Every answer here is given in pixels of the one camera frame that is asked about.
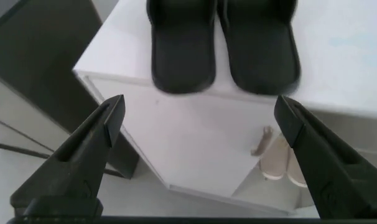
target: shoe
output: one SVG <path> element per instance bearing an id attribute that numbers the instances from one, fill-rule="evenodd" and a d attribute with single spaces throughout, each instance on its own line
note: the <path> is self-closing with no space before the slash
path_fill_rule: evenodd
<path id="1" fill-rule="evenodd" d="M 278 135 L 259 161 L 259 169 L 265 178 L 279 180 L 284 176 L 287 171 L 288 149 L 284 135 Z"/>
<path id="2" fill-rule="evenodd" d="M 289 160 L 287 168 L 288 179 L 296 186 L 307 188 L 305 177 L 300 169 L 298 160 L 296 159 L 295 152 L 289 148 Z"/>
<path id="3" fill-rule="evenodd" d="M 219 0 L 230 72 L 242 90 L 281 95 L 300 75 L 291 19 L 297 0 Z"/>
<path id="4" fill-rule="evenodd" d="M 152 81 L 166 93 L 203 91 L 215 80 L 216 0 L 147 0 Z"/>

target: black slipper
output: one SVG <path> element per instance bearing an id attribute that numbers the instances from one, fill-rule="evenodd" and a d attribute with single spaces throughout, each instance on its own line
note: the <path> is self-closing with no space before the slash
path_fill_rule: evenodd
<path id="1" fill-rule="evenodd" d="M 216 0 L 147 0 L 152 79 L 167 93 L 193 93 L 215 79 Z"/>
<path id="2" fill-rule="evenodd" d="M 235 83 L 256 94 L 291 92 L 300 74 L 291 19 L 296 0 L 219 0 L 230 71 Z"/>

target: white countertop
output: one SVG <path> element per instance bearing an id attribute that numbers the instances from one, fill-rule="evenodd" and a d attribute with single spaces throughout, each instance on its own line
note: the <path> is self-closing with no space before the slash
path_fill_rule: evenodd
<path id="1" fill-rule="evenodd" d="M 377 0 L 299 0 L 292 27 L 302 76 L 291 97 L 315 110 L 377 118 Z M 200 94 L 274 103 L 236 87 L 218 20 L 215 50 L 216 80 Z M 146 0 L 119 0 L 75 70 L 155 88 Z"/>

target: floor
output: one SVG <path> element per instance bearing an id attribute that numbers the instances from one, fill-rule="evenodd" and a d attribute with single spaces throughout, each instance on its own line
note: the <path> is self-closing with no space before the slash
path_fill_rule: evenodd
<path id="1" fill-rule="evenodd" d="M 10 195 L 44 162 L 0 149 L 0 223 L 13 217 Z M 156 217 L 272 217 L 271 214 L 167 190 L 140 161 L 132 180 L 104 175 L 103 215 Z"/>

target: white furniture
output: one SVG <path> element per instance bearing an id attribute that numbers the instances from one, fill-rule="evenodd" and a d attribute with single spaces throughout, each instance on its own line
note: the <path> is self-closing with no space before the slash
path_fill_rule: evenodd
<path id="1" fill-rule="evenodd" d="M 323 111 L 317 114 L 353 147 L 377 152 L 377 136 L 372 144 L 359 138 L 377 125 L 377 0 L 299 1 L 292 26 L 302 77 L 290 97 Z M 236 87 L 218 20 L 215 54 L 210 89 L 184 96 L 160 92 L 151 79 L 146 0 L 119 0 L 75 72 L 99 103 L 124 94 L 121 131 L 166 187 L 273 213 L 294 212 L 301 190 L 286 178 L 264 180 L 255 168 L 259 158 L 250 155 L 264 126 L 279 129 L 276 97 Z"/>

